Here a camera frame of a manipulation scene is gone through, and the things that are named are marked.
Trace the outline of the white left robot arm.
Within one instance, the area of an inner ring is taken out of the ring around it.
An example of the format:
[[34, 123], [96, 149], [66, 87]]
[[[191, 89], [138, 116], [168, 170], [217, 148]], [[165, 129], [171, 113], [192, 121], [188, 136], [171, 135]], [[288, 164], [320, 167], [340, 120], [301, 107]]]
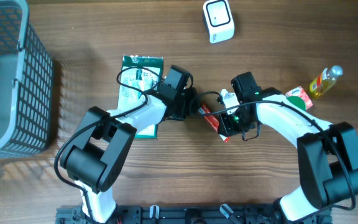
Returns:
[[54, 168], [65, 169], [68, 178], [62, 181], [80, 190], [82, 219], [88, 223], [107, 223], [115, 215], [112, 185], [136, 134], [166, 119], [184, 119], [193, 106], [196, 90], [162, 85], [140, 94], [126, 111], [90, 108], [57, 153]]

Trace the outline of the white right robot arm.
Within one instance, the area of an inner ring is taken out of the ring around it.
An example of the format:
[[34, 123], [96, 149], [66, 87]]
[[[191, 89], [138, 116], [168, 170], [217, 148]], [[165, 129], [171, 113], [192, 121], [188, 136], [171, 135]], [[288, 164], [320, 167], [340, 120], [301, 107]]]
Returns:
[[332, 124], [293, 106], [278, 90], [219, 92], [224, 109], [218, 133], [245, 134], [266, 125], [295, 146], [300, 186], [281, 197], [277, 209], [285, 222], [300, 222], [330, 208], [353, 210], [358, 195], [358, 135], [347, 122]]

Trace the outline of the red white small packet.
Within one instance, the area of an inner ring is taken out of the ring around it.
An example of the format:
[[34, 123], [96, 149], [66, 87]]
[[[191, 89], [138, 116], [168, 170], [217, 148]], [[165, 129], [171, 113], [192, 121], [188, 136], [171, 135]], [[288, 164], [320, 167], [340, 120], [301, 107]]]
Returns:
[[[198, 109], [198, 113], [199, 114], [209, 114], [209, 113], [211, 113], [211, 110], [205, 103], [202, 103], [200, 108]], [[217, 117], [215, 117], [215, 115], [209, 115], [209, 116], [204, 116], [204, 119], [218, 133], [219, 121], [218, 121]], [[224, 142], [228, 142], [228, 140], [230, 139], [230, 137], [223, 136], [222, 134], [219, 134], [219, 137]]]

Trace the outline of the green lid jar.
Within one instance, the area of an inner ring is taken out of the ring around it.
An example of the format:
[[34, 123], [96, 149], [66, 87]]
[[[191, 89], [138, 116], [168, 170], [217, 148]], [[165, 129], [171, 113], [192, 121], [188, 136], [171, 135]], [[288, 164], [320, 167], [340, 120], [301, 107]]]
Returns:
[[306, 110], [306, 104], [305, 102], [303, 101], [302, 98], [298, 97], [298, 96], [289, 96], [287, 97], [287, 100], [295, 105], [296, 107], [298, 107], [299, 109], [305, 111]]

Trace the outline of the yellow dish soap bottle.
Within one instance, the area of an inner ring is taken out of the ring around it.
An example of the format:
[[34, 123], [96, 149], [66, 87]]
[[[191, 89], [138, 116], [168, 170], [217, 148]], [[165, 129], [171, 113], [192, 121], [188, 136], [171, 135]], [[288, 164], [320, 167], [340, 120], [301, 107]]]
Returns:
[[325, 68], [309, 86], [309, 96], [312, 99], [320, 98], [326, 93], [343, 75], [343, 69], [339, 65], [334, 65], [331, 68]]

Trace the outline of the red Kleenex tissue pack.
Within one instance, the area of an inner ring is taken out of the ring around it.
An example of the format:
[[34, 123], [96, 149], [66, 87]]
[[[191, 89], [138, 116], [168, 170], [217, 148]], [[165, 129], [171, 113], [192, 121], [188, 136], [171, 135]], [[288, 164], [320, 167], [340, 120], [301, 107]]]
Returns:
[[288, 91], [285, 94], [285, 96], [286, 96], [286, 98], [289, 96], [298, 96], [298, 97], [302, 98], [306, 104], [306, 110], [313, 106], [311, 99], [309, 98], [306, 91], [304, 91], [304, 89], [301, 86], [298, 86], [298, 87]]

